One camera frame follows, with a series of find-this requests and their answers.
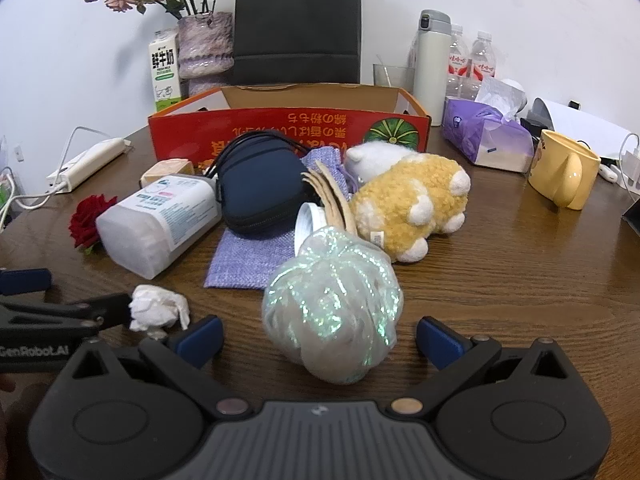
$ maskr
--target white label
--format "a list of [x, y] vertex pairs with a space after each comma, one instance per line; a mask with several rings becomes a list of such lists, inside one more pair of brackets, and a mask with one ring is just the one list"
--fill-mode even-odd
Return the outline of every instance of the white label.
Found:
[[478, 81], [484, 81], [485, 77], [495, 76], [495, 66], [491, 66], [483, 61], [474, 61], [471, 68], [471, 77]]
[[385, 248], [385, 232], [372, 231], [370, 234], [371, 243], [377, 245], [380, 249]]
[[218, 214], [216, 194], [207, 182], [177, 175], [156, 180], [118, 205], [158, 220], [172, 251]]
[[460, 54], [449, 54], [449, 73], [466, 76], [469, 58]]

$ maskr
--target white plastic lid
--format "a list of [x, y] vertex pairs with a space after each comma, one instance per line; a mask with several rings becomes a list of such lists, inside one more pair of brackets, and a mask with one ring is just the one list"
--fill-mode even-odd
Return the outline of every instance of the white plastic lid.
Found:
[[300, 252], [300, 247], [305, 240], [318, 229], [326, 225], [326, 214], [324, 208], [312, 202], [305, 202], [298, 211], [296, 219], [296, 231], [293, 235], [293, 248], [296, 256]]

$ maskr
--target blue gripper pad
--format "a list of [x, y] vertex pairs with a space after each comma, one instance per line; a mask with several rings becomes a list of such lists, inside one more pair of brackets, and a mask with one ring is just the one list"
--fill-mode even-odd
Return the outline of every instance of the blue gripper pad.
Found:
[[425, 316], [418, 322], [415, 343], [438, 370], [461, 358], [473, 346], [469, 339], [431, 316]]
[[51, 287], [49, 269], [0, 270], [0, 294], [12, 296]]
[[209, 315], [184, 332], [169, 338], [167, 346], [198, 369], [218, 354], [225, 343], [225, 332], [218, 316]]

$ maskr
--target white plush toy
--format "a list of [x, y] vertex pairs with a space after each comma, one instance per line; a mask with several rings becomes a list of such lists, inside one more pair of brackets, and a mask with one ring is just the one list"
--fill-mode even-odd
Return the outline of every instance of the white plush toy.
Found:
[[361, 184], [366, 184], [388, 171], [402, 158], [415, 153], [414, 150], [399, 144], [372, 140], [349, 148], [344, 155], [344, 167], [351, 175], [358, 178]]

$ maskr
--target mug handle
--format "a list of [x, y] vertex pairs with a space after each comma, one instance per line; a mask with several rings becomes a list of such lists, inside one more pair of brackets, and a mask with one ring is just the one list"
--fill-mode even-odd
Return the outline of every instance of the mug handle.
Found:
[[574, 201], [578, 187], [582, 181], [582, 162], [575, 153], [569, 153], [562, 169], [562, 182], [554, 195], [554, 203], [558, 207], [567, 207]]

